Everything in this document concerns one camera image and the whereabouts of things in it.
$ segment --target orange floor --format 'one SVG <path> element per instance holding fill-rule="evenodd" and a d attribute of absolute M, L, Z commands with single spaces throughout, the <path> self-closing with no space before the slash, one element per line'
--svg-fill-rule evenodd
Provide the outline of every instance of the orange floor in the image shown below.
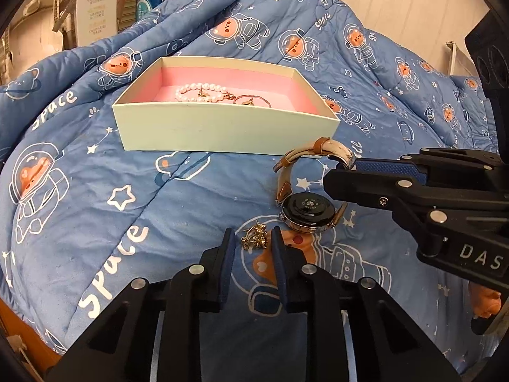
<path fill-rule="evenodd" d="M 28 348 L 27 355 L 32 361 L 32 365 L 41 374 L 60 360 L 60 355 L 47 347 L 37 333 L 16 316 L 2 300 L 0 300 L 0 318 L 7 331 L 7 336 L 21 336 Z"/>

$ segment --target open box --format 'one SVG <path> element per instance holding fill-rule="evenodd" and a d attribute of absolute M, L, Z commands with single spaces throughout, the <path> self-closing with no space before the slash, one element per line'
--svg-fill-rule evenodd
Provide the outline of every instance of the open box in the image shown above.
<path fill-rule="evenodd" d="M 179 87 L 199 82 L 225 86 L 236 96 L 261 96 L 271 108 L 259 99 L 254 106 L 177 101 Z M 339 124 L 294 68 L 222 57 L 159 58 L 115 101 L 113 112 L 128 151 L 283 155 L 332 137 Z"/>

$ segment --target pearl bracelet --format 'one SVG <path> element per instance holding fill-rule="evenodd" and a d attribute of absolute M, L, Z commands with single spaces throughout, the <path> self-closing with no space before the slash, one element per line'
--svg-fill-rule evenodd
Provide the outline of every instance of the pearl bracelet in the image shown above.
<path fill-rule="evenodd" d="M 198 96 L 189 98 L 184 94 L 191 90 L 199 90 Z M 204 92 L 204 90 L 212 90 L 217 93 L 217 95 L 209 95 Z M 230 93 L 228 89 L 224 86 L 220 86 L 214 83 L 191 83 L 186 84 L 177 89 L 175 92 L 175 97 L 179 102 L 220 102 L 225 98 L 230 99 Z"/>

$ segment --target speaker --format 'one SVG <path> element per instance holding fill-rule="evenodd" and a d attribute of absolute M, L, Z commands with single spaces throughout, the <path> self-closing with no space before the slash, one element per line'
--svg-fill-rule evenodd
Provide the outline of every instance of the speaker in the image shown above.
<path fill-rule="evenodd" d="M 499 21 L 488 11 L 465 38 L 495 116 L 502 160 L 509 163 L 509 38 Z"/>

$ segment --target blue gripper pad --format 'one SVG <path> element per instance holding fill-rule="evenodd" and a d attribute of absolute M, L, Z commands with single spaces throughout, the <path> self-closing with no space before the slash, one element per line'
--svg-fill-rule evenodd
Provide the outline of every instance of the blue gripper pad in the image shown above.
<path fill-rule="evenodd" d="M 271 250 L 272 250 L 272 263 L 274 265 L 274 272 L 276 273 L 277 290 L 279 293 L 279 301 L 287 310 L 288 297 L 287 297 L 287 282 L 286 273 L 283 265 L 283 254 L 281 254 L 281 246 L 279 242 L 281 237 L 281 230 L 279 227 L 274 227 L 271 231 Z"/>
<path fill-rule="evenodd" d="M 226 300 L 228 298 L 228 290 L 230 289 L 230 278 L 232 275 L 233 260 L 235 257 L 235 247 L 237 239 L 233 229 L 231 228 L 227 229 L 225 237 L 223 238 L 223 244 L 225 240 L 227 240 L 227 244 L 220 273 L 219 303 L 221 308 L 224 307 Z"/>
<path fill-rule="evenodd" d="M 355 168 L 362 172 L 388 173 L 392 175 L 402 175 L 413 177 L 421 185 L 426 185 L 428 177 L 425 173 L 419 172 L 417 167 L 411 162 L 404 161 L 385 161 L 376 159 L 357 159 Z"/>

